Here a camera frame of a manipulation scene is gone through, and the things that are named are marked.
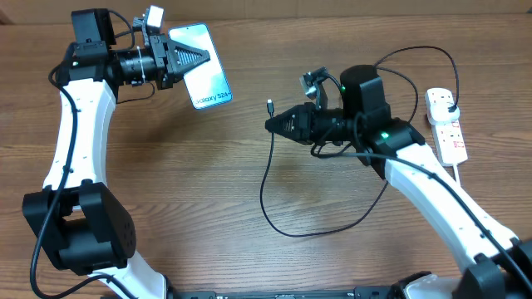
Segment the white charger plug adapter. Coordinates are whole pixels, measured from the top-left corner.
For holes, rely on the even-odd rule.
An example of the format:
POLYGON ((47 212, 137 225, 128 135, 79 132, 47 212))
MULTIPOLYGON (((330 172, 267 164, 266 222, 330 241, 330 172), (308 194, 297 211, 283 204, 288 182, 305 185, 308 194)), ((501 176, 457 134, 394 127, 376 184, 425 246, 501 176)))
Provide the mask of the white charger plug adapter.
POLYGON ((460 118, 461 111, 450 102, 430 102, 427 118, 431 125, 444 125, 460 118))

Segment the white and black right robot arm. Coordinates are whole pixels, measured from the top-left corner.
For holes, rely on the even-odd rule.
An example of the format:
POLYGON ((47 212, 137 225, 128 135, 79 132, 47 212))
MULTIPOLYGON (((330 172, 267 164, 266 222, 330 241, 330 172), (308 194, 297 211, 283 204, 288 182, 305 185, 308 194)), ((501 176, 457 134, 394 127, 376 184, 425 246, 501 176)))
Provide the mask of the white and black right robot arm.
POLYGON ((484 211, 443 169, 410 122, 392 117, 376 67, 346 69, 335 81, 343 105, 328 109, 322 83, 326 68, 302 75, 309 101, 278 115, 272 135, 316 148, 333 143, 355 148, 353 156, 420 211, 451 251, 461 277, 418 272, 392 284, 389 298, 529 298, 531 243, 484 211))

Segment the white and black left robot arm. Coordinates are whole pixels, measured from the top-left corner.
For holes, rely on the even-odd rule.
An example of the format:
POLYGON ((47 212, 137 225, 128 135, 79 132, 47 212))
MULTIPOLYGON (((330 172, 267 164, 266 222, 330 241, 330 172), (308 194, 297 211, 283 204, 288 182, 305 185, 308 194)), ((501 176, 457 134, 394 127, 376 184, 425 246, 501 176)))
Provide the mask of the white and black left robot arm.
POLYGON ((170 279, 138 253, 133 219, 108 188, 108 133, 121 86, 169 89, 210 55, 162 33, 157 6, 127 25, 142 45, 119 49, 113 16, 106 8, 71 15, 75 39, 48 76, 61 97, 57 146, 42 190, 24 196, 22 212, 37 238, 34 254, 57 270, 102 282, 119 298, 175 298, 170 279))

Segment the white power strip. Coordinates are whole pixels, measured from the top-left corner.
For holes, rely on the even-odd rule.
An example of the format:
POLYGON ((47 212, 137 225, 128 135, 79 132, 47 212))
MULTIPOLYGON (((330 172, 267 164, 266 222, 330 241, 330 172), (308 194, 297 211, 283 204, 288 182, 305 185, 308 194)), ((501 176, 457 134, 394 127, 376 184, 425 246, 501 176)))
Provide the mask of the white power strip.
MULTIPOLYGON (((430 102, 455 104, 451 91, 439 87, 428 89, 425 93, 425 101, 427 111, 430 102)), ((443 166, 457 166, 468 160, 459 119, 444 125, 431 125, 431 130, 438 160, 443 166)))

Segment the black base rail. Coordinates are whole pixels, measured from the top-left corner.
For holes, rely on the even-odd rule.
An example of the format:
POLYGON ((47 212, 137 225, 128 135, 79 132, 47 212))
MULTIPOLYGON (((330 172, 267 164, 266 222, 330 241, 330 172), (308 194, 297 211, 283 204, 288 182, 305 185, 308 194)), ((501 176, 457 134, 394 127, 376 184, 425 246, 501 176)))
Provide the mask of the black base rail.
POLYGON ((354 287, 352 290, 285 291, 285 292, 176 292, 173 299, 386 299, 388 286, 354 287))

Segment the black smartphone with blue screen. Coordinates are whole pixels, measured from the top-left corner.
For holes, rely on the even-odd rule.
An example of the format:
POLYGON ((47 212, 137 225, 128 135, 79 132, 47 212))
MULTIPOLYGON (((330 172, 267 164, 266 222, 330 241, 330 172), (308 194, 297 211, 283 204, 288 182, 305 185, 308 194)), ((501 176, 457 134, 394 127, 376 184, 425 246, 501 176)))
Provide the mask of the black smartphone with blue screen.
POLYGON ((205 23, 173 27, 169 30, 170 39, 190 47, 206 50, 209 61, 184 75, 186 88, 196 110, 229 103, 233 99, 224 68, 205 23))

